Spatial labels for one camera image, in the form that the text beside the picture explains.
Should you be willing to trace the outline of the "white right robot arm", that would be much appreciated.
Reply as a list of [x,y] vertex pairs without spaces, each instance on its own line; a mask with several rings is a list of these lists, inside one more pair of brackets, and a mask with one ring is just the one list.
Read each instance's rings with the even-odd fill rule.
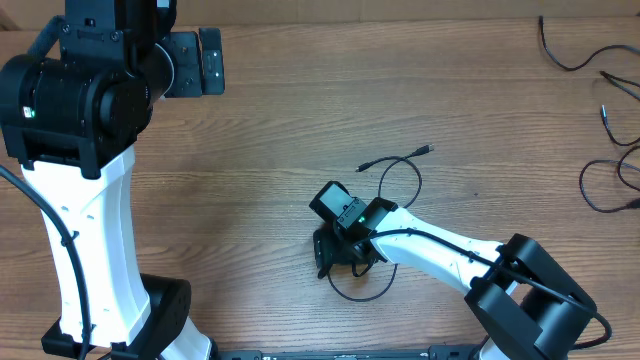
[[594,319],[592,298],[534,239],[478,240],[429,224],[396,203],[370,203],[328,182],[309,204],[327,224],[325,269],[376,260],[420,270],[460,292],[487,333],[475,359],[565,359]]

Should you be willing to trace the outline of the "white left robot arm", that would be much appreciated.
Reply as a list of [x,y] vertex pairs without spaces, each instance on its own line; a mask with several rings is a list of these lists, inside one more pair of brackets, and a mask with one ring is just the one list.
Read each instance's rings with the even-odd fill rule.
[[173,1],[67,0],[1,70],[1,132],[21,167],[2,176],[41,211],[61,313],[50,355],[201,359],[190,284],[139,270],[131,211],[135,142],[165,98],[225,89],[217,28],[174,30]]

